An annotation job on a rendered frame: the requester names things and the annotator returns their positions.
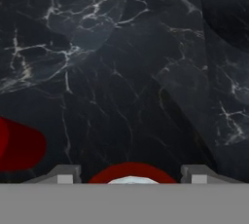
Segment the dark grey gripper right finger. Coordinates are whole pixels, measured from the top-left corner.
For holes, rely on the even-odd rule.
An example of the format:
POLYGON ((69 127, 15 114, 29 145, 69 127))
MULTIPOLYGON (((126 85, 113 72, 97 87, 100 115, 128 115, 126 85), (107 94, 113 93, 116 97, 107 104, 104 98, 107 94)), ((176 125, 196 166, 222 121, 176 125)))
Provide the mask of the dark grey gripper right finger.
POLYGON ((187 184, 241 184, 241 181, 220 175, 206 165, 182 165, 182 183, 187 184))

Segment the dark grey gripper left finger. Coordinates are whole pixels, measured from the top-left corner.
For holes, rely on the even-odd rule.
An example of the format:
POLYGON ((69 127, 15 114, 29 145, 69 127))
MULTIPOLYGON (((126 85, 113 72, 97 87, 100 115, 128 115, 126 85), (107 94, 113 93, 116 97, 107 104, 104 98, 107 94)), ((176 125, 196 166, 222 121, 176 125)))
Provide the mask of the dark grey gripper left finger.
POLYGON ((27 181, 27 184, 80 184, 82 168, 80 165, 58 165, 49 173, 27 181))

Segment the red drink can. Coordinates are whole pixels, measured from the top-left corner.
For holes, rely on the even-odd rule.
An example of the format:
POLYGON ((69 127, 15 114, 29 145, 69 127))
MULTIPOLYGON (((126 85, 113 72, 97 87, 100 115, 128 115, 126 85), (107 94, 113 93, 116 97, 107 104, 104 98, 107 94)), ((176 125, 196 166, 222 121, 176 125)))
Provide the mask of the red drink can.
POLYGON ((0 117, 0 171, 33 168, 46 150, 46 138, 39 131, 0 117))
POLYGON ((147 177, 158 183, 176 183, 176 180, 165 171, 144 163, 127 162, 109 166, 94 175, 89 183, 107 184, 113 179, 127 176, 147 177))

